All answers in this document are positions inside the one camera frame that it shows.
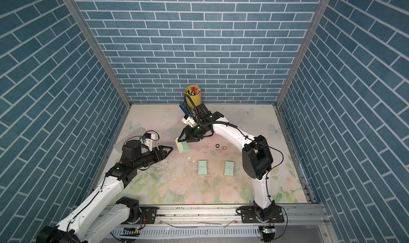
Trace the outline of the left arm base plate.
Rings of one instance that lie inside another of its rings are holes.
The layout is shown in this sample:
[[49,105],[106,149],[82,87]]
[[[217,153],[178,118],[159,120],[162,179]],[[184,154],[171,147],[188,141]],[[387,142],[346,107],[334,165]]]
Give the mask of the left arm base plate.
[[142,206],[133,207],[130,209],[130,215],[126,220],[129,224],[154,224],[157,216],[158,207],[156,206]]

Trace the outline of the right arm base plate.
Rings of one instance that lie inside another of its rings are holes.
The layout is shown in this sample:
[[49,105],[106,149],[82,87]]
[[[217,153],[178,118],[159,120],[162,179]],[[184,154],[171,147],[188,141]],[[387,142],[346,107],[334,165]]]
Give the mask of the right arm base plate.
[[283,223],[285,221],[281,207],[270,205],[266,209],[255,206],[240,206],[236,213],[241,217],[242,223]]

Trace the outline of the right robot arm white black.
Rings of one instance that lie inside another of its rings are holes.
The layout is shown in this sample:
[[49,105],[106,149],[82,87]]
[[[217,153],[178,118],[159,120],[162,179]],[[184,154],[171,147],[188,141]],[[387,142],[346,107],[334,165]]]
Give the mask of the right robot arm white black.
[[252,178],[256,216],[262,222],[271,220],[278,205],[269,190],[269,173],[284,162],[283,152],[269,146],[264,136],[243,132],[220,112],[212,113],[204,104],[195,105],[187,94],[180,108],[185,113],[182,122],[186,127],[176,139],[178,150],[183,151],[188,143],[199,142],[214,134],[228,140],[242,152],[243,169]]

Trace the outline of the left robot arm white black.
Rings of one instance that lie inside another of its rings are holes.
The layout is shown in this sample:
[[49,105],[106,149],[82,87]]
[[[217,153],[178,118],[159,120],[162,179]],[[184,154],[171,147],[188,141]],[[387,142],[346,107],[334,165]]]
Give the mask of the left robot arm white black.
[[142,168],[158,163],[173,151],[172,147],[153,147],[151,139],[129,140],[122,145],[121,158],[95,190],[56,226],[45,226],[37,235],[38,243],[99,243],[124,222],[142,221],[139,201],[121,197],[113,208],[100,216]]

